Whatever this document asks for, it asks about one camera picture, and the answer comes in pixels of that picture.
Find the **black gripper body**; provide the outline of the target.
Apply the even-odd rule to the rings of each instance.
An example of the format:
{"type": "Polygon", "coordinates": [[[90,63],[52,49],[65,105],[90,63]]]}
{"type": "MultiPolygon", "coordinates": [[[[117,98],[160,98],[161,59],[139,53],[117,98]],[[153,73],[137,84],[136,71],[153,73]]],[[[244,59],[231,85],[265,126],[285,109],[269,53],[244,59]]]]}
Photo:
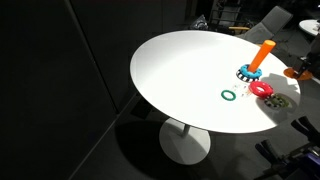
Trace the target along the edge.
{"type": "Polygon", "coordinates": [[[310,44],[310,52],[304,57],[303,65],[298,70],[297,77],[300,77],[306,70],[315,77],[320,74],[320,34],[317,34],[310,44]]]}

